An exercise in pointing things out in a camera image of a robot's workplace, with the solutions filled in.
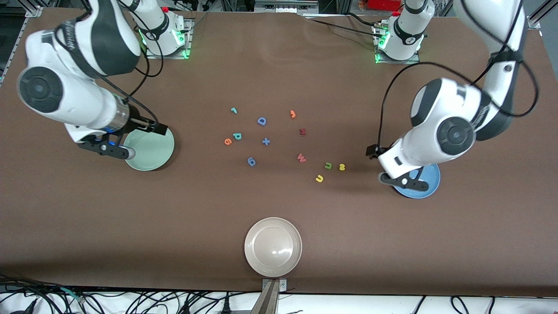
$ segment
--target red box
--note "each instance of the red box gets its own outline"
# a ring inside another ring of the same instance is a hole
[[[401,6],[401,0],[368,0],[367,7],[372,10],[397,11]]]

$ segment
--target brown table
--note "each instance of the brown table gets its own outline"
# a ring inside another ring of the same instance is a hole
[[[78,14],[46,9],[24,37]],[[485,67],[484,45],[457,19],[435,18],[428,32],[422,61],[470,77]],[[208,14],[191,58],[165,61],[136,94],[176,138],[171,161],[147,173],[78,149],[62,124],[22,104],[22,45],[0,88],[0,267],[66,285],[261,289],[244,237],[278,216],[303,240],[286,276],[295,292],[558,296],[558,84],[538,31],[528,32],[527,47],[541,86],[535,112],[441,164],[438,191],[412,200],[379,184],[378,161],[364,156],[383,92],[402,68],[375,64],[366,35],[294,14]],[[386,143],[410,129],[420,87],[443,75],[423,66],[398,80]],[[127,91],[140,79],[112,78]],[[525,73],[517,86],[522,111],[532,98]],[[262,116],[265,127],[256,123]],[[224,145],[235,132],[242,140]],[[326,161],[347,170],[325,170]]]

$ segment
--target green plate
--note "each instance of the green plate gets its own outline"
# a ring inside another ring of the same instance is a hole
[[[174,136],[170,129],[164,136],[134,130],[124,140],[124,146],[133,148],[136,156],[126,159],[126,163],[135,170],[150,171],[164,165],[174,151]]]

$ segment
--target blue plate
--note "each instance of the blue plate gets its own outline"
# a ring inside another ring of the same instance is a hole
[[[409,176],[412,179],[414,179],[416,178],[418,173],[419,173],[418,170],[413,170],[411,171]],[[438,186],[440,186],[440,168],[438,168],[438,165],[432,164],[432,165],[425,166],[424,169],[422,170],[419,180],[428,183],[429,187],[427,191],[421,192],[413,189],[404,189],[401,187],[393,187],[393,188],[397,190],[400,194],[408,198],[419,199],[419,198],[426,198],[428,196],[431,196],[432,194],[434,194],[434,192],[436,192]]]

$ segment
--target small toy piece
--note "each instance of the small toy piece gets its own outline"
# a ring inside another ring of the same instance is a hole
[[[300,163],[303,163],[306,161],[306,158],[302,155],[302,153],[299,154],[299,156],[297,157],[297,159],[299,160]]]

